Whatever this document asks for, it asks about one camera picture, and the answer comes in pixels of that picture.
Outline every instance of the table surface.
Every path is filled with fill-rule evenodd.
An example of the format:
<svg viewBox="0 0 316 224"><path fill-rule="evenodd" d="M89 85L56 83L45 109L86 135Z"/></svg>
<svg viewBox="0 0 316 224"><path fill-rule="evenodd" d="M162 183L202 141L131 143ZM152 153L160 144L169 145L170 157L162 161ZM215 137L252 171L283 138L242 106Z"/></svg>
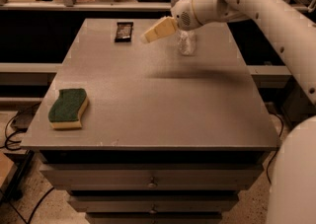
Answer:
<svg viewBox="0 0 316 224"><path fill-rule="evenodd" d="M117 21L132 41L115 43ZM194 55L177 35L149 44L157 20L87 19L23 141L33 150L274 150L277 132L226 24L198 30ZM84 88L83 128L54 130L59 89Z"/></svg>

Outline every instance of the wire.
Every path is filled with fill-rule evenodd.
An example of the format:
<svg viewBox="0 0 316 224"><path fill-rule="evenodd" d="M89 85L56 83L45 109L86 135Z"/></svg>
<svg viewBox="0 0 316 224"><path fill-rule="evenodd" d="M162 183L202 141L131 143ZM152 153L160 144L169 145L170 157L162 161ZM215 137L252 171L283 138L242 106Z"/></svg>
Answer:
<svg viewBox="0 0 316 224"><path fill-rule="evenodd" d="M282 133L283 133L283 130L284 130L284 122L282 120L282 118L280 116L278 116L276 113L274 112L269 112L269 114L271 115L274 115L275 117L277 117L280 121L280 124L281 124L281 127L280 127L280 131L279 131L279 134L278 134L278 137L281 137L282 136ZM267 165L267 168L266 168L266 174L267 174L267 179L269 181L269 184L271 185L271 179L270 179L270 175L269 175L269 167L271 165L271 163L273 162L274 158L276 157L277 155L277 152L278 150L275 151L275 153L273 154L273 156L271 157L271 159L269 160L268 162L268 165Z"/></svg>
<svg viewBox="0 0 316 224"><path fill-rule="evenodd" d="M50 188L44 195L43 197L39 200L39 202L37 203L36 207L33 209L31 215L30 215L30 218L29 218L29 221L27 224L31 224L31 221L34 217L34 214L36 213L37 209L39 208L41 202L54 190L54 187Z"/></svg>
<svg viewBox="0 0 316 224"><path fill-rule="evenodd" d="M43 196L42 198L39 200L39 202L37 203L37 205L35 206L35 208L33 209L29 220L27 221L22 214L17 210L16 207L14 207L14 205L8 200L8 198L6 197L5 193L2 191L2 189L0 188L1 193L3 194L3 196L8 200L9 205L16 211L16 213L21 217L21 219L24 221L24 223L26 224L31 224L31 221L34 217L34 214L36 213L36 211L38 210L40 204L42 203L42 201L54 190L54 187L50 188Z"/></svg>
<svg viewBox="0 0 316 224"><path fill-rule="evenodd" d="M0 191L1 191L2 195L7 199L5 193L2 191L1 188L0 188ZM8 200L8 203L16 211L16 213L18 213L18 215L21 217L21 219L24 221L24 223L28 224L27 220L21 215L21 213L17 210L16 207L14 207L14 205L9 200Z"/></svg>
<svg viewBox="0 0 316 224"><path fill-rule="evenodd" d="M13 116L12 118L9 119L9 121L7 122L5 129L4 129L4 135L5 135L5 139L6 139L5 144L3 146L1 146L0 149L6 148L9 151L21 150L20 147L18 147L18 148L11 148L10 147L11 145L21 143L21 141L11 140L11 137L13 137L14 135L19 134L19 133L25 133L26 131L25 130L18 130L18 131L11 133L10 135L8 135L8 126L15 118L19 117L21 114L23 114L29 110L32 110L34 107L39 106L39 105L40 105L40 103L36 103L36 104L31 105L28 108L24 109L23 111L18 111L18 113L15 116Z"/></svg>

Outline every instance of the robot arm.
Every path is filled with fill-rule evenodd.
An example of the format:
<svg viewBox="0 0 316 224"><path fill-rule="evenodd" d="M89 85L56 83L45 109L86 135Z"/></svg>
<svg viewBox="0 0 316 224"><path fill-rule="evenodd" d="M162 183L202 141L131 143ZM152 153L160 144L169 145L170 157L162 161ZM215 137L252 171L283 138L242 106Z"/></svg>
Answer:
<svg viewBox="0 0 316 224"><path fill-rule="evenodd" d="M316 106L316 24L282 0L180 0L178 28L252 19ZM276 157L267 224L316 223L316 116L297 125Z"/></svg>
<svg viewBox="0 0 316 224"><path fill-rule="evenodd" d="M171 10L181 30L248 17L261 29L316 105L316 24L282 0L180 0Z"/></svg>

